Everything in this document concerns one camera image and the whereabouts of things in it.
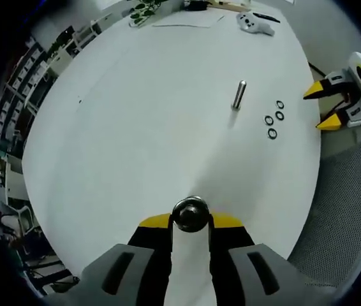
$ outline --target round metal knob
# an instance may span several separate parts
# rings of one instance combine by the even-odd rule
[[[172,219],[181,231],[200,231],[209,221],[209,208],[199,196],[188,196],[173,208]]]

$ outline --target white round table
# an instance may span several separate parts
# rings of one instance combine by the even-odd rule
[[[255,243],[290,255],[316,185],[319,111],[302,100],[313,78],[291,27],[279,11],[256,7],[281,21],[270,23],[274,37],[241,31],[231,11],[205,29],[122,20],[57,79],[22,166],[37,220],[73,274],[190,194],[241,219]],[[234,113],[240,80],[247,89]],[[174,231],[167,299],[206,304],[207,234],[185,235]]]

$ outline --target metal cylinder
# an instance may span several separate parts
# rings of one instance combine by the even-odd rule
[[[241,80],[239,83],[239,87],[237,88],[236,97],[234,98],[234,102],[232,104],[233,110],[240,110],[240,104],[242,102],[243,94],[246,89],[246,81]]]
[[[179,201],[172,211],[176,226],[188,233],[200,231],[209,221],[210,213],[206,202],[199,196],[188,196]]]

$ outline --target white controller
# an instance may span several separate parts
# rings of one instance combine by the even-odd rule
[[[236,16],[239,27],[248,33],[264,33],[270,36],[274,36],[274,30],[271,29],[269,24],[262,22],[253,13],[243,12],[238,13]]]

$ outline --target paper sheet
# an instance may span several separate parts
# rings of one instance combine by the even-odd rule
[[[208,9],[205,11],[178,11],[157,21],[154,27],[212,27],[224,17],[222,10]]]

